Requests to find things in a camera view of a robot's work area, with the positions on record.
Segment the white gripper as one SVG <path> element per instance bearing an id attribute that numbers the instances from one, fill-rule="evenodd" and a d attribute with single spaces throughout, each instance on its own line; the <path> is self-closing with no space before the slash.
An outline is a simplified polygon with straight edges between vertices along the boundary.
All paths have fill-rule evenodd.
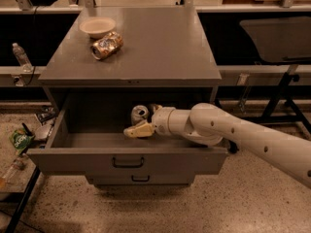
<path id="1" fill-rule="evenodd" d="M 150 112 L 153 114 L 152 123 L 141 121 L 140 123 L 125 128 L 123 134 L 129 138 L 150 137 L 155 132 L 162 136 L 171 136 L 169 130 L 169 118 L 171 113 L 175 110 L 174 107 L 162 107 L 159 104 L 150 104 L 148 106 Z"/>

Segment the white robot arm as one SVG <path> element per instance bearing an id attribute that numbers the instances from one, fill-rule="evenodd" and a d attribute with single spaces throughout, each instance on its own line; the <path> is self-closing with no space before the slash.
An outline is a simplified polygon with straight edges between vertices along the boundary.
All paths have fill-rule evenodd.
<path id="1" fill-rule="evenodd" d="M 311 187 L 311 142 L 239 117 L 208 103 L 189 110 L 155 105 L 150 114 L 144 106 L 132 110 L 134 124 L 123 130 L 130 138 L 181 136 L 214 146 L 223 139 L 250 151 L 298 182 Z"/>

